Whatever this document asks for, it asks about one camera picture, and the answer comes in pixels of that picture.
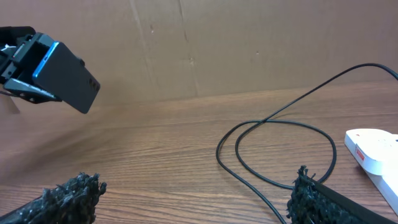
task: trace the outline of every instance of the wooden table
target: wooden table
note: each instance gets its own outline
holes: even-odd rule
[[[96,223],[278,223],[257,195],[218,165],[215,148],[234,125],[264,118],[307,90],[94,107],[89,114],[62,103],[18,101],[21,114],[1,117],[0,214],[82,171],[98,172],[108,183]],[[338,154],[326,185],[395,222],[397,215],[343,140],[354,128],[398,133],[397,95],[393,81],[331,85],[278,115],[327,132]],[[285,215],[291,192],[240,165],[233,150],[237,135],[226,142],[221,159]],[[291,184],[302,164],[322,176],[331,147],[314,131],[266,124],[242,141],[241,155],[262,175]]]

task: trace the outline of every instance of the red label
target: red label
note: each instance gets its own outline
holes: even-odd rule
[[[356,154],[361,158],[362,162],[365,160],[365,157],[363,156],[362,152],[358,149],[358,146],[355,148]]]

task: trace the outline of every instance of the black cable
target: black cable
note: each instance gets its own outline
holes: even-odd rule
[[[14,95],[14,94],[12,94],[12,93],[8,93],[8,92],[6,92],[6,91],[1,91],[1,90],[0,90],[0,94],[6,95],[6,96],[15,96],[15,97],[16,97],[16,95]]]
[[[333,81],[334,79],[346,74],[349,71],[352,71],[356,68],[361,68],[361,67],[377,67],[377,68],[381,68],[383,70],[385,70],[386,72],[388,72],[390,75],[392,75],[396,80],[398,80],[398,74],[391,70],[390,68],[388,68],[387,66],[378,64],[378,63],[364,63],[361,65],[357,65],[357,66],[353,66],[337,75],[335,75],[334,77],[332,77],[331,79],[327,80],[326,82],[322,83],[321,85],[318,85],[316,88],[310,90],[309,92],[307,92],[306,94],[298,97],[297,99],[295,99],[294,101],[288,103],[287,105],[283,106],[281,109],[273,112],[271,115],[269,115],[268,117],[262,119],[262,120],[252,120],[252,121],[245,121],[243,123],[240,123],[238,125],[236,125],[234,128],[232,128],[231,130],[229,130],[224,136],[223,138],[220,140],[220,142],[217,145],[216,148],[216,159],[218,161],[218,163],[220,164],[220,166],[222,168],[224,168],[224,170],[226,170],[227,172],[229,172],[232,176],[234,176],[235,178],[237,178],[239,181],[241,181],[242,183],[244,183],[246,186],[248,186],[254,193],[256,193],[267,205],[268,207],[275,213],[275,215],[277,216],[277,218],[280,220],[281,223],[285,224],[285,220],[283,219],[282,215],[280,215],[280,213],[276,210],[276,208],[270,203],[270,201],[268,201],[267,198],[265,198],[265,196],[263,196],[263,194],[261,194],[255,187],[253,187],[249,182],[245,181],[242,177],[240,177],[238,174],[235,174],[232,170],[230,170],[229,168],[227,168],[222,161],[220,160],[220,150],[224,144],[224,142],[228,139],[228,137],[235,131],[237,130],[239,127],[245,125],[245,124],[250,124],[250,123],[255,123],[254,125],[252,125],[250,128],[247,128],[247,130],[245,130],[242,134],[239,135],[239,137],[237,138],[236,142],[235,142],[235,153],[236,153],[236,157],[238,157],[239,161],[242,163],[242,165],[248,170],[250,171],[252,174],[254,174],[256,177],[262,179],[263,181],[270,183],[272,185],[275,185],[277,187],[281,187],[283,189],[289,189],[292,190],[293,187],[288,186],[288,185],[284,185],[284,184],[280,184],[277,183],[273,180],[270,180],[264,176],[262,176],[261,174],[257,173],[255,170],[253,170],[252,168],[250,168],[241,158],[241,156],[239,155],[239,143],[241,142],[241,140],[247,135],[249,134],[252,130],[258,128],[260,125],[266,123],[266,122],[270,122],[270,123],[284,123],[284,124],[294,124],[294,125],[298,125],[298,126],[302,126],[305,128],[309,128],[312,129],[314,131],[317,131],[318,133],[324,135],[324,137],[326,137],[329,141],[330,144],[332,146],[332,150],[333,150],[333,158],[331,160],[331,164],[329,166],[329,169],[327,170],[327,172],[325,173],[325,175],[323,177],[321,177],[318,181],[320,183],[323,183],[324,181],[327,180],[327,178],[329,178],[329,176],[331,175],[331,173],[333,172],[333,169],[335,168],[336,165],[336,146],[335,143],[333,142],[332,138],[327,135],[327,133],[323,132],[322,130],[307,125],[307,124],[303,124],[303,123],[299,123],[296,121],[286,121],[286,120],[278,120],[278,119],[270,119],[273,116],[275,116],[277,113],[281,112],[282,110],[288,108],[290,105],[298,102],[299,100],[301,100],[302,98],[308,96],[309,94],[313,93],[314,91],[318,90],[319,88],[323,87],[324,85],[330,83],[331,81]]]

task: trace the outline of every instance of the white device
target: white device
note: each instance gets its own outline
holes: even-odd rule
[[[398,135],[379,129],[346,132],[345,144],[398,215]]]

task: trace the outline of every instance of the brown wall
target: brown wall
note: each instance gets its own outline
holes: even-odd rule
[[[314,86],[357,63],[398,70],[396,0],[1,0],[0,26],[65,42],[96,105]],[[380,80],[367,68],[340,80]]]

